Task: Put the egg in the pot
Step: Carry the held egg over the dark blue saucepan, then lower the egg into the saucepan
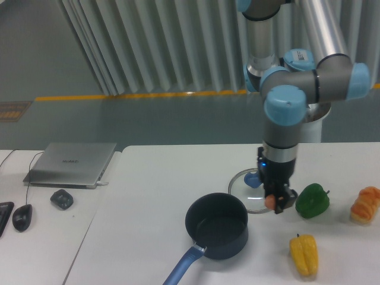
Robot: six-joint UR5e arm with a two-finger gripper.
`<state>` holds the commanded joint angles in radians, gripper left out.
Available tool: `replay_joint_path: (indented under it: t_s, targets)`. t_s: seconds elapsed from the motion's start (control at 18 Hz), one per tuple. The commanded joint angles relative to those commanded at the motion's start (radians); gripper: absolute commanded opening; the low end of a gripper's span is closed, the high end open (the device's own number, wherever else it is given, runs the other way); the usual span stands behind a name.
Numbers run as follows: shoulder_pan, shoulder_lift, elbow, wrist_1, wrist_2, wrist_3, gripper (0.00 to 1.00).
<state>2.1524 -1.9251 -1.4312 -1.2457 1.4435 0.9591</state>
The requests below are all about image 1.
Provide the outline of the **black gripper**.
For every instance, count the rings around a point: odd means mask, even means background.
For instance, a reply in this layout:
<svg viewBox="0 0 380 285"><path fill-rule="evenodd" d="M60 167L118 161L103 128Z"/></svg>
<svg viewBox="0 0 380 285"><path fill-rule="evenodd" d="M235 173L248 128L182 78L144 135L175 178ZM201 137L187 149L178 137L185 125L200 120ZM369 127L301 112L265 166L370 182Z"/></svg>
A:
<svg viewBox="0 0 380 285"><path fill-rule="evenodd" d="M297 192L290 188L290 177L292 176L296 159L285 162L270 160L265 154L264 146L258 148L257 165L259 178L263 183L265 197L275 196L276 214L281 214L285 209L293 206L297 200Z"/></svg>

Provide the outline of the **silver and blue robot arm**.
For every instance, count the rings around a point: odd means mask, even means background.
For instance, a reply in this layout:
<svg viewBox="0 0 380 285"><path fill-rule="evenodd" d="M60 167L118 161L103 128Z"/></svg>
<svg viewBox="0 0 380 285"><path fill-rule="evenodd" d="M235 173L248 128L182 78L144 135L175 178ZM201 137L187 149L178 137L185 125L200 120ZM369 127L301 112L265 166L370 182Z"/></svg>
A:
<svg viewBox="0 0 380 285"><path fill-rule="evenodd" d="M263 145L258 175L265 202L275 213L290 208L297 193L290 187L308 105L365 97L371 89L369 68L354 63L328 1L297 1L315 67L291 71L274 53L272 20L284 1L238 1L237 9L252 30L246 82L260 93L264 107Z"/></svg>

